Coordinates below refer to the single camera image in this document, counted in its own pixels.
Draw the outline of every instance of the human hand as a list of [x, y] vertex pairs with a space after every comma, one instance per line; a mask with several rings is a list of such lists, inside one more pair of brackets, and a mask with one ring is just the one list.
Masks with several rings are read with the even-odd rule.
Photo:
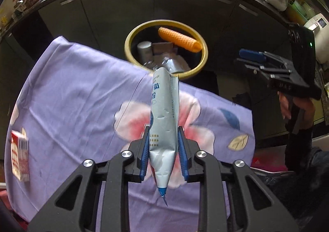
[[[291, 112], [289, 110], [289, 102], [286, 96], [278, 92], [279, 101], [280, 101], [280, 108], [283, 118], [291, 119]], [[293, 98], [294, 104], [299, 107], [300, 109], [305, 110], [303, 121], [300, 124], [300, 129], [308, 129], [313, 126], [314, 122], [314, 114], [315, 114], [315, 107], [313, 102], [309, 98]]]

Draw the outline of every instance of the cabinet door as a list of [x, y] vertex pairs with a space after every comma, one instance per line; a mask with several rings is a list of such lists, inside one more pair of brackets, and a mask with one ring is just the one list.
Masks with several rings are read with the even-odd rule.
[[54, 36], [99, 49], [80, 0], [57, 0], [41, 8], [39, 14]]
[[285, 40], [285, 26], [258, 8], [238, 0], [229, 18], [229, 25], [215, 45], [216, 60], [211, 65], [224, 71], [234, 70], [233, 61], [241, 48], [273, 52]]
[[125, 59], [124, 42], [139, 24], [154, 16], [154, 0], [82, 0], [101, 51]]
[[15, 39], [14, 35], [10, 33], [8, 36], [6, 36], [5, 40], [11, 49], [29, 65], [30, 69], [32, 69], [35, 65], [35, 61], [29, 56], [29, 54], [27, 54], [25, 49], [21, 47], [21, 45]]
[[0, 83], [18, 96], [29, 73], [29, 65], [7, 44], [0, 43]]
[[278, 136], [287, 131], [276, 93], [252, 105], [252, 118], [256, 140]]
[[211, 53], [236, 0], [155, 0], [155, 18], [180, 21], [198, 31]]
[[13, 95], [2, 83], [0, 83], [0, 94], [0, 159], [3, 160], [8, 125], [17, 96]]

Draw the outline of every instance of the blue gripper pad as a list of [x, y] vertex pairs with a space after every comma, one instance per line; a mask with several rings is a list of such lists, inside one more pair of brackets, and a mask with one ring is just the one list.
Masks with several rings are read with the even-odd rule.
[[264, 56], [262, 52], [242, 48], [239, 51], [239, 56], [245, 60], [250, 60], [258, 63], [266, 62], [266, 56]]
[[140, 161], [140, 179], [142, 181], [144, 181], [144, 177], [146, 175], [146, 170], [147, 170], [147, 163], [148, 163], [148, 156], [149, 156], [149, 148], [150, 148], [150, 130], [148, 131], [147, 135], [146, 135], [146, 140], [145, 140], [145, 144], [144, 144], [144, 149], [143, 149], [143, 153], [142, 153], [142, 157], [141, 157], [141, 161]]
[[184, 180], [187, 181], [189, 178], [188, 161], [184, 147], [183, 137], [180, 133], [180, 130], [178, 130], [178, 154], [179, 161], [181, 163], [182, 175], [184, 177]]

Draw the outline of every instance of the black device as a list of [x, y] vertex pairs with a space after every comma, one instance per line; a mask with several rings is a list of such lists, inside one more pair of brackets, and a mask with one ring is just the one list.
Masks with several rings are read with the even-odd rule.
[[[268, 187], [241, 160], [218, 161], [178, 129], [182, 174], [200, 182], [199, 232], [297, 232], [294, 219]], [[110, 161], [85, 160], [55, 191], [29, 224], [28, 232], [95, 231], [102, 181], [106, 181], [101, 232], [128, 232], [128, 182], [140, 183], [146, 174], [149, 127], [129, 150]], [[230, 217], [226, 219], [226, 182]]]
[[262, 76], [269, 88], [287, 95], [292, 117], [286, 120], [286, 129], [297, 134], [304, 116], [292, 101], [293, 97], [311, 97], [319, 100], [322, 89], [315, 81], [315, 41], [312, 31], [298, 24], [289, 24], [288, 34], [292, 61], [269, 52], [241, 49], [241, 58], [235, 60], [241, 69]]

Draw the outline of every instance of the metal screw head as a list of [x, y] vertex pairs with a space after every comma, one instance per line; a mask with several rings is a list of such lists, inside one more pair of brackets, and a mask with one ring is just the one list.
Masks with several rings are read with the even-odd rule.
[[121, 155], [122, 155], [122, 157], [124, 157], [124, 158], [128, 158], [128, 157], [130, 157], [131, 156], [131, 151], [129, 151], [129, 150], [125, 150], [125, 151], [123, 151], [122, 153], [121, 153]]
[[207, 156], [207, 153], [203, 150], [200, 150], [196, 153], [196, 156], [198, 156], [199, 158], [204, 158]]
[[236, 167], [243, 167], [245, 165], [244, 161], [241, 160], [235, 161], [234, 164], [236, 165]]
[[93, 163], [94, 163], [94, 162], [93, 162], [92, 160], [85, 160], [85, 161], [83, 162], [83, 166], [85, 166], [85, 167], [90, 167], [90, 166], [92, 166]]

